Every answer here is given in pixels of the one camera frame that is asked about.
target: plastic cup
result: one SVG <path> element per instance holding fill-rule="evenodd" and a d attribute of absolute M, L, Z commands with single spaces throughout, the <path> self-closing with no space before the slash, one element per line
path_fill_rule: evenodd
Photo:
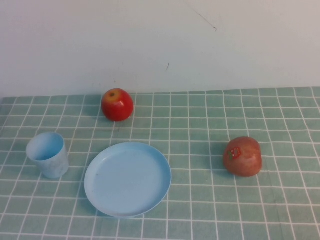
<path fill-rule="evenodd" d="M 65 140 L 56 132 L 41 133 L 31 139 L 26 155 L 49 179 L 60 178 L 68 171 Z"/>

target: white wall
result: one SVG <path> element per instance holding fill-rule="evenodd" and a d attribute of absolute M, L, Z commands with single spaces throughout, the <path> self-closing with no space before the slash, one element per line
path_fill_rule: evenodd
<path fill-rule="evenodd" d="M 320 85 L 319 13 L 319 0 L 1 0 L 0 96 Z"/>

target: plate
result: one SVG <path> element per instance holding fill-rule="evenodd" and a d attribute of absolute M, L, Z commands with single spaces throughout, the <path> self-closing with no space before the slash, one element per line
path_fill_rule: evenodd
<path fill-rule="evenodd" d="M 84 177 L 91 204 L 115 218 L 132 218 L 156 207 L 171 185 L 166 157 L 144 143 L 113 145 L 94 158 Z"/>

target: cup rim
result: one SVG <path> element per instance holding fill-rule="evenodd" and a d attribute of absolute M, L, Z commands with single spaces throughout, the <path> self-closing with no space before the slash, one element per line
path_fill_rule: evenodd
<path fill-rule="evenodd" d="M 31 145 L 34 143 L 34 141 L 35 141 L 36 139 L 38 139 L 40 136 L 49 135 L 49 134 L 53 134 L 53 135 L 59 136 L 60 139 L 62 139 L 62 143 L 63 143 L 63 144 L 62 144 L 62 148 L 60 149 L 60 151 L 59 151 L 56 155 L 54 155 L 54 156 L 52 156 L 52 157 L 50 157 L 50 158 L 48 158 L 48 159 L 44 159 L 44 160 L 36 160 L 36 159 L 31 158 L 30 155 L 28 154 L 28 152 L 30 151 L 30 150 L 29 150 L 29 149 L 30 149 L 30 146 L 31 146 Z M 57 133 L 57 132 L 55 132 L 55 131 L 46 131 L 46 132 L 42 132 L 42 133 L 34 136 L 34 137 L 28 142 L 28 144 L 27 144 L 27 146 L 26 146 L 26 148 L 25 148 L 25 153 L 26 153 L 27 157 L 28 157 L 31 161 L 34 161 L 34 162 L 47 162 L 47 161 L 53 159 L 53 158 L 54 158 L 55 156 L 57 156 L 59 153 L 61 153 L 61 151 L 64 149 L 65 145 L 66 145 L 65 139 L 64 139 L 64 137 L 63 137 L 60 133 Z"/>

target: apple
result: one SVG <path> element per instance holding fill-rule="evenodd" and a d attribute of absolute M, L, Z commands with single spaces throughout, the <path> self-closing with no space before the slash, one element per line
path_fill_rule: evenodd
<path fill-rule="evenodd" d="M 262 157 L 259 143 L 249 136 L 231 140 L 223 153 L 223 165 L 232 174 L 251 177 L 262 168 Z"/>
<path fill-rule="evenodd" d="M 129 93 L 114 88 L 103 95 L 101 110 L 107 119 L 119 122 L 130 117 L 134 110 L 134 102 Z"/>

